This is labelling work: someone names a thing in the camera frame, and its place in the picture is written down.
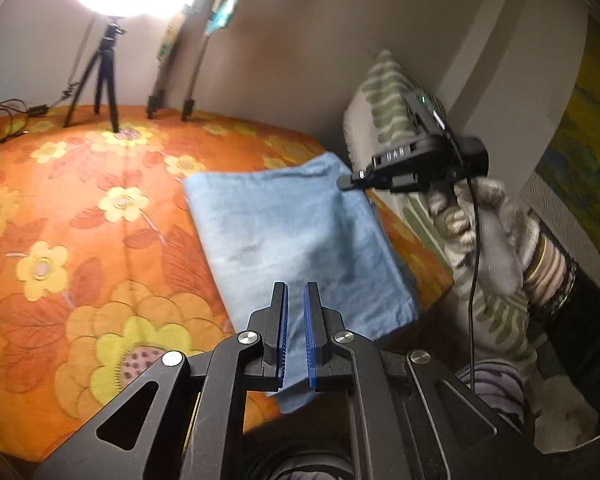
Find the tripod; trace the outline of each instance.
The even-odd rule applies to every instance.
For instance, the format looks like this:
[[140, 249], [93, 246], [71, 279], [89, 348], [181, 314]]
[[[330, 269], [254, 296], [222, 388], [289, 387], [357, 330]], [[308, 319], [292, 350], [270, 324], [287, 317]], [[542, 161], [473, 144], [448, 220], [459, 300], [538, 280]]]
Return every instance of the tripod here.
[[107, 25], [104, 35], [100, 40], [100, 46], [97, 51], [91, 56], [87, 68], [84, 70], [84, 75], [80, 80], [78, 89], [75, 93], [74, 99], [71, 101], [69, 111], [64, 118], [63, 128], [66, 128], [71, 123], [71, 117], [74, 114], [75, 105], [80, 99], [80, 94], [84, 89], [84, 85], [87, 83], [93, 68], [96, 65], [98, 59], [100, 59], [100, 68], [98, 70], [98, 82], [96, 84], [96, 99], [93, 102], [93, 113], [100, 113], [100, 102], [102, 101], [102, 87], [104, 83], [107, 83], [107, 95], [109, 97], [109, 117], [111, 119], [111, 127], [115, 133], [120, 130], [118, 124], [118, 106], [116, 105], [116, 86], [113, 75], [113, 49], [116, 46], [116, 40], [119, 34], [125, 34], [126, 30], [118, 27], [117, 23], [113, 21]]

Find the folded blue fabric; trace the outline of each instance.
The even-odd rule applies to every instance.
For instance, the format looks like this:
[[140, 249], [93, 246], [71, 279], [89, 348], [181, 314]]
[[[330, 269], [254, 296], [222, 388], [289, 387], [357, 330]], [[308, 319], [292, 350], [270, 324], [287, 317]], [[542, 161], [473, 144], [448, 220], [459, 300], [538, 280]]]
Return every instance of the folded blue fabric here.
[[197, 173], [184, 181], [206, 259], [236, 331], [267, 306], [274, 282], [288, 285], [282, 412], [312, 398], [302, 288], [317, 282], [324, 306], [376, 340], [418, 316], [413, 276], [394, 253], [361, 191], [341, 192], [349, 173], [333, 153], [302, 166], [258, 173]]

